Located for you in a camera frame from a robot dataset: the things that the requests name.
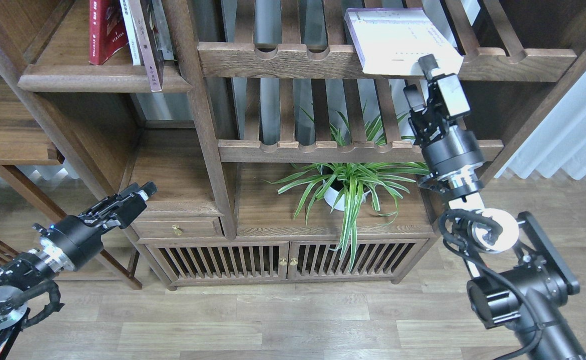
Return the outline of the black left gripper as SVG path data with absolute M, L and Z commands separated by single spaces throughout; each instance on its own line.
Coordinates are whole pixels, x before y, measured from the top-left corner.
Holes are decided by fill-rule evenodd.
M 43 249 L 36 253 L 54 272 L 76 272 L 103 250 L 102 235 L 127 228 L 146 209 L 158 191 L 154 182 L 136 182 L 121 193 L 107 196 L 78 216 L 68 215 L 50 228 L 34 224 Z

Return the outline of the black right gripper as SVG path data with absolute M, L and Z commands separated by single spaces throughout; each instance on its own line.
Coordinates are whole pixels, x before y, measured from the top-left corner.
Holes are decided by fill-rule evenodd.
M 458 120 L 470 112 L 457 75 L 441 74 L 435 55 L 419 57 L 428 86 L 428 99 L 418 84 L 403 93 L 411 109 L 409 124 L 430 174 L 418 186 L 430 190 L 480 190 L 483 183 L 475 169 L 485 162 L 476 137 L 460 128 Z

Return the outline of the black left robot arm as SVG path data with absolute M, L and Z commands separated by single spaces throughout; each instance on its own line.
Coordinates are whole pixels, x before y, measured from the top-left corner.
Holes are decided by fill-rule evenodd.
M 55 276 L 86 265 L 103 250 L 102 235 L 114 227 L 127 228 L 156 192 L 152 181 L 133 183 L 78 216 L 68 215 L 49 228 L 34 224 L 43 249 L 20 253 L 0 267 L 0 360 L 22 330 L 62 309 Z

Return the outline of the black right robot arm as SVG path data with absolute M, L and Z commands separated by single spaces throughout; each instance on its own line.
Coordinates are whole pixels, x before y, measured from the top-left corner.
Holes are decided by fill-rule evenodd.
M 576 276 L 529 212 L 517 217 L 483 204 L 475 170 L 484 157 L 476 137 L 459 126 L 470 110 L 454 73 L 435 56 L 418 60 L 428 98 L 416 85 L 405 87 L 409 123 L 429 174 L 418 184 L 440 195 L 444 212 L 438 227 L 446 248 L 461 257 L 470 275 L 466 290 L 483 326 L 505 326 L 521 348 L 504 360 L 526 354 L 531 360 L 586 360 L 559 307 L 579 293 Z

